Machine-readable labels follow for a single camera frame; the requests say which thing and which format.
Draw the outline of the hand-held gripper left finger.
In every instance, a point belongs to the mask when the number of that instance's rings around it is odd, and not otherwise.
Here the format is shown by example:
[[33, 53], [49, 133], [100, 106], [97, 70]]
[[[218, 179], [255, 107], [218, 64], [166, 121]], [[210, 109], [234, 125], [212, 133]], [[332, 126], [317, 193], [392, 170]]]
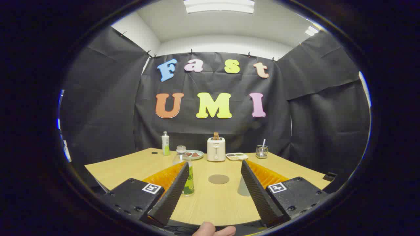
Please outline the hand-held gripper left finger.
[[134, 221], [166, 226], [189, 176], [189, 164], [177, 163], [144, 180], [129, 178], [99, 198]]

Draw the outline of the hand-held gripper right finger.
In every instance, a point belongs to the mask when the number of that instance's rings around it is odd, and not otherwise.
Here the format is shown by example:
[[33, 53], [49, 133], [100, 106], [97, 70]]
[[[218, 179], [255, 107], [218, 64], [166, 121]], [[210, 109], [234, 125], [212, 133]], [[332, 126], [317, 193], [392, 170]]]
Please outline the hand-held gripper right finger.
[[241, 175], [265, 227], [297, 218], [329, 196], [303, 177], [287, 179], [250, 160], [242, 161]]

